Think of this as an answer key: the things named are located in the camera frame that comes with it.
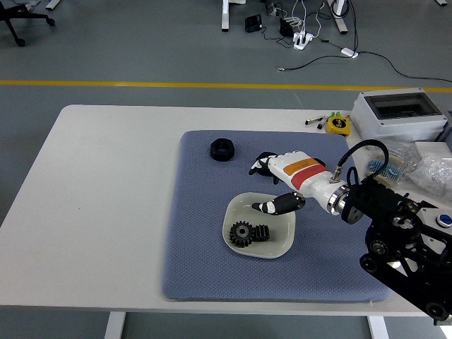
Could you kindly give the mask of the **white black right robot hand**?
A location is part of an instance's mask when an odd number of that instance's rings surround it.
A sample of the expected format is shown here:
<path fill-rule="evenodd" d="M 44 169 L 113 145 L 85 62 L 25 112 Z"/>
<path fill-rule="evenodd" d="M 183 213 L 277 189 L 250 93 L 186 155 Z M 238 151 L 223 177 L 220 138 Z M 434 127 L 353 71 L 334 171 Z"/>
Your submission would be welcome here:
<path fill-rule="evenodd" d="M 339 215 L 345 205 L 348 187 L 343 180 L 326 169 L 318 160 L 302 151 L 276 155 L 262 153 L 249 174 L 258 172 L 273 177 L 273 183 L 283 182 L 291 192 L 251 207 L 269 215 L 283 215 L 304 207 L 306 198 L 314 198 L 332 215 Z"/>

